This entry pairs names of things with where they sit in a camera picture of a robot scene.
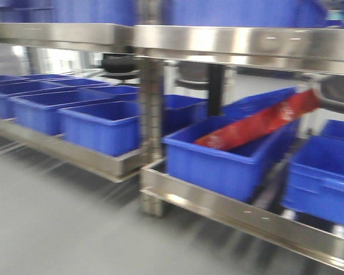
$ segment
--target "red package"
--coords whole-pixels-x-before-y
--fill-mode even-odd
[[[305,113],[319,108],[319,106],[319,99],[316,97],[314,90],[310,89],[203,136],[194,143],[229,151],[272,133]]]

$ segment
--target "shelf frame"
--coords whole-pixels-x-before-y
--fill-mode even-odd
[[[110,23],[0,23],[0,43],[131,53],[133,27]]]
[[[239,229],[323,264],[344,271],[344,238],[276,215],[161,172],[164,160],[143,167],[143,208],[162,215],[156,198]]]
[[[23,143],[115,183],[124,182],[138,175],[144,164],[140,150],[118,157],[108,156],[66,142],[62,140],[61,135],[48,136],[22,127],[15,124],[13,119],[0,119],[0,136]]]
[[[135,26],[141,57],[344,74],[344,29]]]

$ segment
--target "metal shelving unit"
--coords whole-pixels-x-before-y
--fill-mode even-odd
[[[165,203],[171,203],[344,271],[344,237],[332,233],[334,225],[283,215],[280,195],[286,160],[273,169],[266,188],[253,201],[242,203],[167,175],[159,131],[163,60],[209,64],[209,114],[215,115],[221,102],[222,66],[344,74],[344,30],[140,25],[135,27],[134,46],[143,60],[142,150],[153,162],[141,173],[143,210],[161,216]]]
[[[165,202],[172,203],[344,270],[343,237],[316,222],[285,218],[283,209],[277,208],[286,161],[269,175],[267,188],[247,204],[165,174],[161,146],[163,60],[209,64],[209,114],[214,115],[221,102],[224,65],[344,74],[344,30],[0,23],[0,43],[112,53],[129,53],[134,46],[141,68],[143,144],[140,150],[112,158],[10,120],[0,120],[0,135],[116,182],[151,163],[141,173],[145,212],[163,215]]]
[[[99,23],[0,23],[0,43],[92,52],[129,53],[133,28]],[[143,166],[140,150],[112,157],[0,120],[0,135],[53,155],[113,182],[123,182]]]

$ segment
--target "metal shelf edge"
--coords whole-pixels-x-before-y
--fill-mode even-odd
[[[344,271],[344,238],[142,168],[141,192]]]
[[[47,136],[34,130],[0,119],[0,136],[24,143],[55,158],[63,159],[112,182],[120,183],[139,173],[143,165],[140,150],[112,157],[68,143],[57,136]]]
[[[127,52],[132,45],[133,28],[108,23],[0,23],[0,43]]]

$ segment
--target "lower shelf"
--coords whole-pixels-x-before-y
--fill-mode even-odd
[[[135,176],[142,166],[140,150],[112,157],[66,142],[60,136],[47,136],[22,127],[12,120],[0,120],[0,136],[24,143],[115,183]]]
[[[165,174],[164,161],[143,167],[144,195],[177,205],[255,237],[344,271],[344,238],[266,210],[277,191],[264,190],[251,204]]]

